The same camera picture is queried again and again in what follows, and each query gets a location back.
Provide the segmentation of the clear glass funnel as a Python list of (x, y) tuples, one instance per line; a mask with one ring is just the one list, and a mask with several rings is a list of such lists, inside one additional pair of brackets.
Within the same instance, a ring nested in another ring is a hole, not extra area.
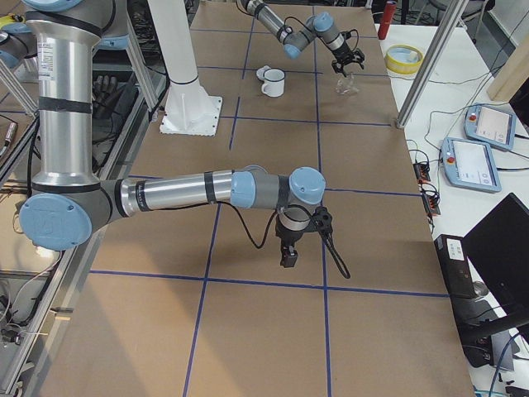
[(341, 75), (336, 82), (336, 92), (344, 96), (356, 95), (360, 91), (352, 73)]

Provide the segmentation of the white enamel mug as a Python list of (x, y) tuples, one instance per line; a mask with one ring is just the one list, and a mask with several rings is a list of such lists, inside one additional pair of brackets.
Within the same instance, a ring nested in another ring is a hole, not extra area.
[(267, 69), (263, 73), (261, 93), (271, 98), (281, 97), (284, 94), (285, 77), (281, 69)]

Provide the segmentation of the white mug lid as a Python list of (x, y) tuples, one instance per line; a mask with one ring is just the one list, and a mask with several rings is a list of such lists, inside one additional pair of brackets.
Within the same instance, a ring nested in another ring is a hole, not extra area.
[(257, 69), (255, 71), (255, 75), (256, 75), (257, 79), (260, 80), (260, 81), (265, 81), (265, 73), (268, 70), (270, 70), (270, 69), (271, 69), (271, 67), (268, 66), (268, 65), (264, 65), (261, 68)]

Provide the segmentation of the yellow tape roll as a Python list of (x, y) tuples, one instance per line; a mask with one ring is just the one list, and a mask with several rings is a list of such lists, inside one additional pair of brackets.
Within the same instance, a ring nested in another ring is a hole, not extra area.
[(392, 45), (384, 57), (387, 69), (396, 74), (415, 74), (423, 59), (424, 54), (411, 45)]

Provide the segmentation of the red cylinder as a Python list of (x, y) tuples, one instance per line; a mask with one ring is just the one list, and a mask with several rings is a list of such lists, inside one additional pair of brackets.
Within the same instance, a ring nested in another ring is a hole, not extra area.
[(378, 29), (378, 38), (383, 41), (386, 39), (386, 36), (388, 34), (388, 29), (392, 23), (393, 15), (397, 8), (397, 1), (387, 1), (384, 5), (384, 11), (382, 14), (382, 18), (379, 23), (379, 29)]

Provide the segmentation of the orange electronics board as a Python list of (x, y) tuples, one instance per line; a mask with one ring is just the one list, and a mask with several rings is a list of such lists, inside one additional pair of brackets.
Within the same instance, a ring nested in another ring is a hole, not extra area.
[(441, 210), (439, 209), (439, 197), (430, 192), (422, 194), (422, 202), (426, 211), (427, 216), (439, 216)]
[(415, 162), (412, 166), (418, 183), (431, 181), (430, 165), (428, 162)]

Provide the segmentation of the lower teach pendant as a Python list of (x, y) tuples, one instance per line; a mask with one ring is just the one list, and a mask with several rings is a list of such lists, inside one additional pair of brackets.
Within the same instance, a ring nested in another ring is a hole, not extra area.
[(502, 190), (488, 143), (447, 137), (441, 144), (441, 158), (451, 185), (490, 193)]

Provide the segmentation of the teach pendant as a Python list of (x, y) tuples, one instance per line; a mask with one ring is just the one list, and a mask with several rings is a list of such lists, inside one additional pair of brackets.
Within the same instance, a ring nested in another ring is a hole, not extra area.
[(451, 185), (490, 193), (502, 190), (488, 143), (447, 137), (441, 144), (441, 158)]
[(516, 118), (511, 112), (478, 103), (466, 111), (464, 130), (469, 139), (488, 143), (501, 151), (510, 151), (514, 146)]

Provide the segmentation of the upper teach pendant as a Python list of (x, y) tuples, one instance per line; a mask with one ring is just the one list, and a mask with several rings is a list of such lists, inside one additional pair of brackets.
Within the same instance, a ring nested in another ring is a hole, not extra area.
[(516, 118), (511, 112), (478, 103), (466, 111), (464, 130), (469, 139), (488, 143), (501, 151), (510, 151), (514, 146)]

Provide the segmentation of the black desktop box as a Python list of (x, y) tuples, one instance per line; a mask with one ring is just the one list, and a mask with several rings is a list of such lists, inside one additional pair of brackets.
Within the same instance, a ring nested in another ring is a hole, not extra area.
[(468, 256), (465, 254), (462, 238), (441, 234), (434, 244), (449, 295), (461, 299), (475, 298)]

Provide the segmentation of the wooden plank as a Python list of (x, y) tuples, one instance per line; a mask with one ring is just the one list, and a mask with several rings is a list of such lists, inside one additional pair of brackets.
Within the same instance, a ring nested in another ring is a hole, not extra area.
[(529, 38), (526, 36), (488, 87), (487, 93), (491, 100), (509, 102), (525, 83), (529, 74), (528, 53)]

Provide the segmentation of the black computer monitor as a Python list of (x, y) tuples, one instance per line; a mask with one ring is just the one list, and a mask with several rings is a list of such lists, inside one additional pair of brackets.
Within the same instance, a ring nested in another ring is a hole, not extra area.
[(506, 313), (528, 307), (528, 207), (508, 194), (463, 239), (464, 252)]

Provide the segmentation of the aluminium frame post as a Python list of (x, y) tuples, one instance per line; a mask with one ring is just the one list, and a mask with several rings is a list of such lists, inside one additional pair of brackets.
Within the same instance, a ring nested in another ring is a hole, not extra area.
[(469, 0), (453, 0), (447, 7), (395, 121), (397, 128), (403, 129), (407, 125), (468, 3)]

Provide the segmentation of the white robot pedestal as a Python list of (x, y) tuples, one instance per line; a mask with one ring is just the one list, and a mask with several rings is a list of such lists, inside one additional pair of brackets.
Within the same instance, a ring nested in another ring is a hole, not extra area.
[(200, 83), (184, 2), (152, 0), (149, 7), (170, 82), (160, 131), (215, 135), (222, 98), (209, 95)]

